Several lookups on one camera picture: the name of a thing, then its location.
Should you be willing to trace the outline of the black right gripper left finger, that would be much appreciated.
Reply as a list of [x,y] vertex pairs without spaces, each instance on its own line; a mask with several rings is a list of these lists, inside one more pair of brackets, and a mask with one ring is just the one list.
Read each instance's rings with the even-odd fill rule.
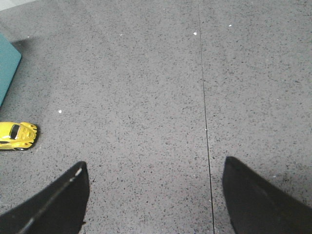
[[0,216],[2,234],[78,234],[90,186],[87,165],[77,162],[57,180]]

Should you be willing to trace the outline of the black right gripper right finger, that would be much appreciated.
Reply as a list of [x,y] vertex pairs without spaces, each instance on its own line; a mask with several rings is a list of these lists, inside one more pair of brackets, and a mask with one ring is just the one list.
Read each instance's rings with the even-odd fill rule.
[[312,210],[278,189],[239,159],[225,160],[223,193],[237,234],[310,234]]

